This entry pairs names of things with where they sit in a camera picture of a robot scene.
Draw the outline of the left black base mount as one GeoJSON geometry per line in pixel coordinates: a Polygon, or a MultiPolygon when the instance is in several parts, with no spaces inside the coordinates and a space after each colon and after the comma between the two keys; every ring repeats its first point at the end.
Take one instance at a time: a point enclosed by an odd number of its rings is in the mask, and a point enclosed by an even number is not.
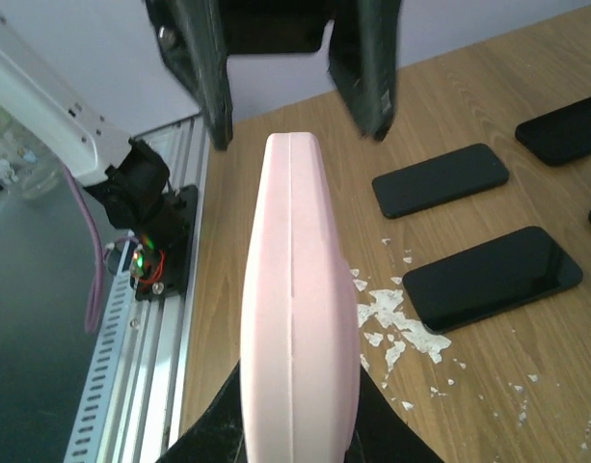
{"type": "Polygon", "coordinates": [[[111,224],[133,231],[138,244],[130,262],[138,301],[185,292],[191,265],[199,190],[194,184],[163,193],[139,211],[122,193],[109,191],[103,206],[111,224]]]}

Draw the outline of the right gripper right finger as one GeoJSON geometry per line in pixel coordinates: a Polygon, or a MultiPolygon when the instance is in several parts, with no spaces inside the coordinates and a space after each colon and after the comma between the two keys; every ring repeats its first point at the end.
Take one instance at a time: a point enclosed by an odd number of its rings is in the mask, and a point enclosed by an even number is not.
{"type": "Polygon", "coordinates": [[[357,416],[348,462],[443,463],[386,401],[370,375],[360,373],[357,416]]]}

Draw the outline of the aluminium front rail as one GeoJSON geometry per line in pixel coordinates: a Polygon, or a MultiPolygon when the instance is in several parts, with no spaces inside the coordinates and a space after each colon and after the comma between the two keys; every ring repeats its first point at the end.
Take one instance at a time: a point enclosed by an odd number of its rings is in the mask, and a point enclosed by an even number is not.
{"type": "Polygon", "coordinates": [[[142,136],[171,171],[167,194],[189,222],[175,257],[147,286],[122,244],[67,462],[154,462],[178,438],[210,141],[199,116],[142,136]]]}

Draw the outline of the white debris pile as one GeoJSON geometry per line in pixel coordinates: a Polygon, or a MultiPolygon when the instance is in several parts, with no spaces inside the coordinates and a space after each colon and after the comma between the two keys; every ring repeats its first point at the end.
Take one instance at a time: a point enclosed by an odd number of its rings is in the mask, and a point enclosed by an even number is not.
{"type": "Polygon", "coordinates": [[[591,232],[562,243],[576,288],[445,335],[416,319],[399,277],[359,306],[363,365],[407,414],[476,428],[546,427],[591,436],[591,232]]]}

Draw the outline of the black phone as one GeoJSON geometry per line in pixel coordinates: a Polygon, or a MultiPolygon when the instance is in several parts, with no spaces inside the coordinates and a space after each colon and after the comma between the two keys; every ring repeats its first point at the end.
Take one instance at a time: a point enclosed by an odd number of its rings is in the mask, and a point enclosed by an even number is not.
{"type": "Polygon", "coordinates": [[[436,334],[579,285],[576,261],[542,228],[528,226],[409,271],[403,286],[436,334]]]}

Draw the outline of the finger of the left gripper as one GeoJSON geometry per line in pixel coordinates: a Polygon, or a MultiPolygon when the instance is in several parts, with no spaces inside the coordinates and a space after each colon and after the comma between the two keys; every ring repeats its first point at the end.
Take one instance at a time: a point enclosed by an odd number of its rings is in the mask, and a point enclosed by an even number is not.
{"type": "Polygon", "coordinates": [[[397,103],[396,57],[401,3],[338,1],[329,74],[363,137],[383,141],[397,103]]]}
{"type": "Polygon", "coordinates": [[[149,1],[165,67],[197,102],[216,150],[233,138],[227,46],[217,1],[149,1]]]}

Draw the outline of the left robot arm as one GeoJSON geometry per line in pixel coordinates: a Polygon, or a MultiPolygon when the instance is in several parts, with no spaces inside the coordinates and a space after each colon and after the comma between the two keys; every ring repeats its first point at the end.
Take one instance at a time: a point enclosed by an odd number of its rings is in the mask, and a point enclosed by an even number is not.
{"type": "MultiPolygon", "coordinates": [[[[397,1],[149,1],[146,10],[163,64],[199,104],[217,150],[233,137],[228,58],[312,53],[324,39],[330,76],[361,135],[381,141],[393,124],[397,1]]],[[[65,164],[115,228],[161,247],[182,237],[184,219],[162,196],[169,169],[161,156],[106,122],[1,13],[0,106],[65,164]]]]}

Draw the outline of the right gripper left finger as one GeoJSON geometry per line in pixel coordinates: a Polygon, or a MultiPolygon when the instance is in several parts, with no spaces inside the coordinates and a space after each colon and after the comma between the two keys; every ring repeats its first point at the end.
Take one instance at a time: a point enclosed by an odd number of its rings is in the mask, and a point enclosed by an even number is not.
{"type": "Polygon", "coordinates": [[[236,363],[207,409],[156,462],[236,463],[244,461],[240,365],[236,363]]]}

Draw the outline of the pink case phone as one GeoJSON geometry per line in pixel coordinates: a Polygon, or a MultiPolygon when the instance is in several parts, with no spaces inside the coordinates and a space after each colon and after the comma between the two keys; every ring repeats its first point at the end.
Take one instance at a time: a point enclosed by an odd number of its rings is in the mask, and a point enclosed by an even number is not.
{"type": "Polygon", "coordinates": [[[252,462],[340,462],[360,388],[357,300],[316,137],[265,148],[246,264],[241,405],[252,462]]]}

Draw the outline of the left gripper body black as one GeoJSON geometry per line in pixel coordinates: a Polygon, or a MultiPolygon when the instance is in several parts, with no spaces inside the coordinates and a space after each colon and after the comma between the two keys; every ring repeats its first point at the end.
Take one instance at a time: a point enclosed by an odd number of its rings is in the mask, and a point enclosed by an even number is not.
{"type": "Polygon", "coordinates": [[[335,3],[230,0],[219,7],[229,54],[308,54],[320,49],[335,3]]]}

